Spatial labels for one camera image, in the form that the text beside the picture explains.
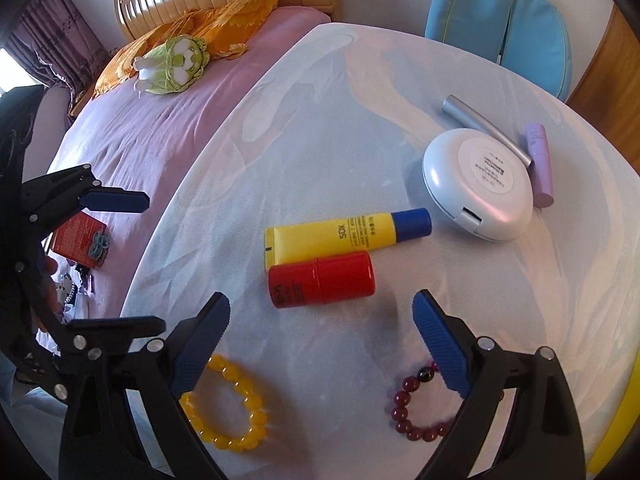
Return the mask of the white round compact case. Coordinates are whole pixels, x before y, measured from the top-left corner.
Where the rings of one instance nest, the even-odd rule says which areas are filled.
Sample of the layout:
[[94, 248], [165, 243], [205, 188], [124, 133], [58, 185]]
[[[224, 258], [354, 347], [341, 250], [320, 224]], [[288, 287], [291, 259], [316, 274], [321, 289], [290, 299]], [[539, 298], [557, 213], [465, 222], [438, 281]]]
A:
[[422, 174], [434, 203], [483, 240], [508, 242], [526, 230], [533, 190], [523, 163], [486, 133], [455, 128], [427, 145]]

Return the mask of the red box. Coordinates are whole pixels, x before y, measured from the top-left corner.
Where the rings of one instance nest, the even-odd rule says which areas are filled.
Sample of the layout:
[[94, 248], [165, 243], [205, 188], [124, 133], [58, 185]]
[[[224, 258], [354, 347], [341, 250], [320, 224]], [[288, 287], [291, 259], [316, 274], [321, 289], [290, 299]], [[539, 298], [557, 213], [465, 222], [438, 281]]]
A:
[[78, 212], [54, 231], [50, 249], [67, 260], [95, 269], [104, 263], [110, 246], [107, 226], [85, 212]]

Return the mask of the pink bed sheet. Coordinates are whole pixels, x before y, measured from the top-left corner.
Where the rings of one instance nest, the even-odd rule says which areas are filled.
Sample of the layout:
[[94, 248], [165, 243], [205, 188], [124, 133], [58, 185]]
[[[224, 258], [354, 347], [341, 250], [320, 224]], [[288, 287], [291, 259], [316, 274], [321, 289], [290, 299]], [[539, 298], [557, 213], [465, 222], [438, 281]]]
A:
[[243, 96], [307, 32], [328, 21], [308, 6], [281, 6], [234, 60], [210, 62], [181, 93], [139, 94], [132, 81], [93, 99], [66, 131], [50, 171], [83, 164], [106, 186], [148, 194], [143, 214], [98, 212], [111, 246], [88, 292], [64, 309], [74, 318], [116, 318], [146, 245], [195, 159]]

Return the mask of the red lipstick tube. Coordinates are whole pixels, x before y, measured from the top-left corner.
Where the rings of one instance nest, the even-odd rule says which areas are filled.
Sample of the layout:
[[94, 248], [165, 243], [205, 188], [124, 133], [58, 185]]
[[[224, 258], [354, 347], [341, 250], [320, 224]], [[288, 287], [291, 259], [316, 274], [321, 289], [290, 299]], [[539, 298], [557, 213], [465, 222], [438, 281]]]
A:
[[376, 289], [367, 252], [276, 264], [267, 278], [271, 301], [280, 309], [369, 297]]

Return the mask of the yellow blue cream tube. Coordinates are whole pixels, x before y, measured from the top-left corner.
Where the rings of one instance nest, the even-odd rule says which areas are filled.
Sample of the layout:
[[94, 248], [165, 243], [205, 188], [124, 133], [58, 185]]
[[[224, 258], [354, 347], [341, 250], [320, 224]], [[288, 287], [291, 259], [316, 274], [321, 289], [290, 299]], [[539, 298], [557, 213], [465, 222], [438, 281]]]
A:
[[370, 252], [430, 236], [432, 219], [425, 208], [273, 226], [265, 229], [265, 268]]

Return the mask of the green cabbage plush toy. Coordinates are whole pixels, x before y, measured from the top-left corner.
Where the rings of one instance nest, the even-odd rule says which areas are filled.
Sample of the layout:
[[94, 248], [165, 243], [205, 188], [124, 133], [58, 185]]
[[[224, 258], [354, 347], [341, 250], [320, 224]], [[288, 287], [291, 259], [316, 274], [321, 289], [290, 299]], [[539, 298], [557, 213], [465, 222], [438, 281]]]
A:
[[201, 78], [210, 55], [202, 38], [181, 35], [170, 38], [134, 59], [134, 90], [163, 96], [180, 93]]

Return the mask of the purple curtain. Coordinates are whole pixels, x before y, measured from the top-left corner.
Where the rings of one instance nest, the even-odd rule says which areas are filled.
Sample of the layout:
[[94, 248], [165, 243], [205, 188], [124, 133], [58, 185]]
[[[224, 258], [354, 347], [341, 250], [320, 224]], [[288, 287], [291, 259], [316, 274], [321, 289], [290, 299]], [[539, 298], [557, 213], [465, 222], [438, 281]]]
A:
[[72, 0], [30, 0], [3, 47], [47, 87], [85, 91], [108, 62], [107, 50]]

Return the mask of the yellow plastic bin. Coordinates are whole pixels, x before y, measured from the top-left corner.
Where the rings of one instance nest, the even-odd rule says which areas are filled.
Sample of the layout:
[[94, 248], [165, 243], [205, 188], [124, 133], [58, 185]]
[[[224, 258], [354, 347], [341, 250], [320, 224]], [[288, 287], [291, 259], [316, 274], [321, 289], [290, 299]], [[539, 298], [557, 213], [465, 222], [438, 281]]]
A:
[[596, 452], [594, 452], [587, 465], [588, 474], [600, 474], [623, 445], [626, 437], [628, 437], [631, 428], [639, 417], [639, 390], [640, 365], [639, 358], [636, 358], [623, 399], [620, 401], [611, 425], [608, 426], [608, 431], [605, 433]]

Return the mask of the purple lipstick tube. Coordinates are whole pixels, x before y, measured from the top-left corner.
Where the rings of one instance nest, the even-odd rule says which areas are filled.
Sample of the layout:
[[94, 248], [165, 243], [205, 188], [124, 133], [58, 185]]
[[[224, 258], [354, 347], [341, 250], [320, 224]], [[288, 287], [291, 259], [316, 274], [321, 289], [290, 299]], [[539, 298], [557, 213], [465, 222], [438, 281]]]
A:
[[553, 177], [550, 150], [546, 129], [539, 122], [531, 122], [525, 127], [527, 149], [532, 163], [529, 177], [532, 180], [534, 206], [548, 208], [554, 203]]

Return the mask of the orange pillow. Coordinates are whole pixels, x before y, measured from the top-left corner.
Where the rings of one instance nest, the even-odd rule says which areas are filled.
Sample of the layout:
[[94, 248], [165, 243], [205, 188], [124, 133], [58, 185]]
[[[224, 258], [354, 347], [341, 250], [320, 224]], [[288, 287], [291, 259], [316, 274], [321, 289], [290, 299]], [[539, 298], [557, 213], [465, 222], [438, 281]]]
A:
[[279, 0], [234, 0], [220, 8], [190, 11], [172, 23], [155, 27], [116, 52], [96, 78], [89, 98], [103, 96], [130, 79], [136, 82], [134, 59], [181, 35], [202, 38], [209, 63], [239, 58], [278, 3]]

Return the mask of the silver cosmetic tube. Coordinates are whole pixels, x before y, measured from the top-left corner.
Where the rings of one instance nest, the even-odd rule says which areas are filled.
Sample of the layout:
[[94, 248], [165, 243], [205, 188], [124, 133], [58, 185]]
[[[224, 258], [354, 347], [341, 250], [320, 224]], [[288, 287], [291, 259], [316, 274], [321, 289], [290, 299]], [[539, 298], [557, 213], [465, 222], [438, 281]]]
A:
[[532, 166], [533, 159], [526, 153], [524, 148], [520, 148], [518, 144], [512, 141], [496, 125], [453, 94], [450, 94], [442, 101], [442, 107], [440, 109], [460, 125], [465, 126], [465, 128], [484, 132], [503, 144], [526, 168]]

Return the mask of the blue chair backrest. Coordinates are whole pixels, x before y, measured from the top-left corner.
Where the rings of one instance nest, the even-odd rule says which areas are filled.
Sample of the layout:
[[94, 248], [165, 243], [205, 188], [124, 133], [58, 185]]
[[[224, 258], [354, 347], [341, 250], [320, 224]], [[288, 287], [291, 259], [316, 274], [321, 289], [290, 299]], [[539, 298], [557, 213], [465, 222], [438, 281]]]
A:
[[432, 0], [424, 37], [495, 62], [561, 101], [568, 98], [570, 36], [550, 0]]

